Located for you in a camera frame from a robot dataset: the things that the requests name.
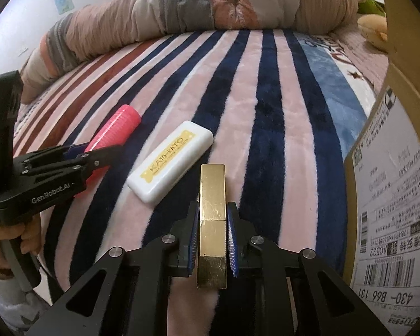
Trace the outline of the left forearm star sleeve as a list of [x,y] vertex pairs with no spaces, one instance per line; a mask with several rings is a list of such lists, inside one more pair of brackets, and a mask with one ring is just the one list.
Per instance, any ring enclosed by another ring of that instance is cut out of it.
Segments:
[[50,307],[34,290],[24,292],[14,277],[0,279],[0,317],[14,335],[25,335]]

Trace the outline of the left hand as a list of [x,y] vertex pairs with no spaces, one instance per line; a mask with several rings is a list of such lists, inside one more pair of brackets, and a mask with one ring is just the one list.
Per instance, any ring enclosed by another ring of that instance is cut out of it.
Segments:
[[13,245],[20,255],[37,255],[41,250],[41,216],[39,213],[24,224],[0,225],[0,280],[14,277],[10,259],[13,256]]

